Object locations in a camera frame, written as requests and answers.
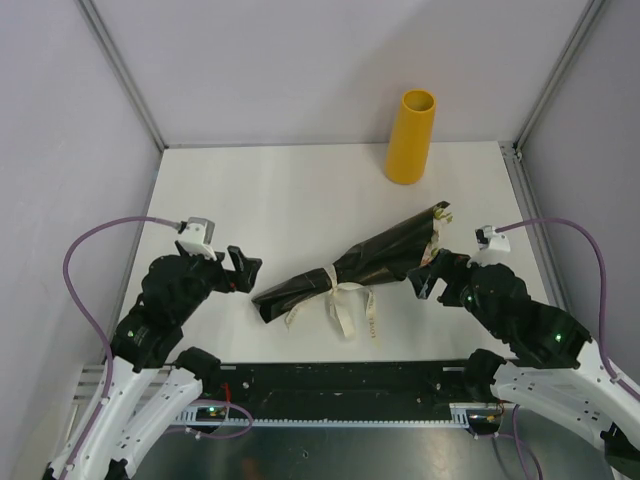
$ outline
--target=tabletop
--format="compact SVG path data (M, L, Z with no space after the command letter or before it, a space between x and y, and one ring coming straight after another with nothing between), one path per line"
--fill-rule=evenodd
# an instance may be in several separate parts
M441 200L453 213L442 246L459 253L477 251L476 228L522 220L497 142L432 144L424 177L410 186L384 176L385 152L385 144L166 150L148 215L213 220L216 250L237 245L264 262L251 294L211 294L169 360L193 345L225 363L452 360L477 348L513 357L464 309L436 302L442 282L426 301L415 298L408 281L374 287L379 342L368 335L362 292L349 294L357 328L351 341L330 320L323 296L305 305L290 329L282 318L265 324L258 315L252 296L331 264L353 244ZM526 231L508 236L504 263L534 300L546 302ZM175 231L145 225L121 317L151 262L176 253L176 238Z

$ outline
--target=white ribbon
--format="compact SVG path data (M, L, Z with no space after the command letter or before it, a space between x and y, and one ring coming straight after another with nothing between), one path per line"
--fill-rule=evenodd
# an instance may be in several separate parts
M351 317L351 314L349 313L349 309L343 303L341 297L343 296L344 292L365 289L368 293L367 307L365 309L365 313L366 313L367 323L369 327L369 335L371 336L372 339L374 339L377 342L378 339L377 339L377 332L376 332L376 296L373 293L373 290L369 287L365 287L364 285L360 285L359 283L354 283L354 282L338 283L338 275L333 265L324 267L324 270L327 272L329 280L331 281L331 289L328 292L323 294L327 296L327 300L329 302L329 315L331 316L332 319L338 322L338 325L340 325L340 328L345 338L349 340L352 340L353 338L355 338L356 326L353 321L353 318ZM289 312L289 314L284 320L284 323L285 325L287 325L287 328L291 327L300 309L313 298L315 297L308 298L307 300L300 302L299 304L297 304L295 307L291 309L291 311Z

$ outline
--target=gray wall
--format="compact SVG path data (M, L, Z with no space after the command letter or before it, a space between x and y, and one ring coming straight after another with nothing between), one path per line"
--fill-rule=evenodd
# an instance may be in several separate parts
M640 381L640 2L617 0L552 99L524 158L542 213L595 235L607 262L611 357ZM578 318L597 331L598 270L579 234L550 229Z
M67 246L140 214L159 152L71 0L8 0L0 15L0 478L39 478L81 365L100 349L62 281ZM91 240L73 261L102 325L136 227Z
M511 140L587 0L96 0L170 145Z

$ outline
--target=gray floor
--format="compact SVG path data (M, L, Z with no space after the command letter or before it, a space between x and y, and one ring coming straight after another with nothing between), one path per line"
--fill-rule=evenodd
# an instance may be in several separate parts
M510 433L505 419L504 433ZM519 432L547 480L612 479L602 455L573 433L527 411ZM532 478L533 463L528 460ZM462 430L260 428L232 440L162 438L135 480L520 480L509 439Z

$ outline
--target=black wrapping paper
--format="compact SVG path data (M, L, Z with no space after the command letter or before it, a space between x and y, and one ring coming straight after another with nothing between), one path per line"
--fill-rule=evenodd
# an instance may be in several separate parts
M428 210L351 247L333 263L338 283L379 285L400 282L419 268L434 233L434 213L449 206L440 202ZM289 312L298 303L327 292L331 280L324 268L316 268L272 287L252 302L269 323Z

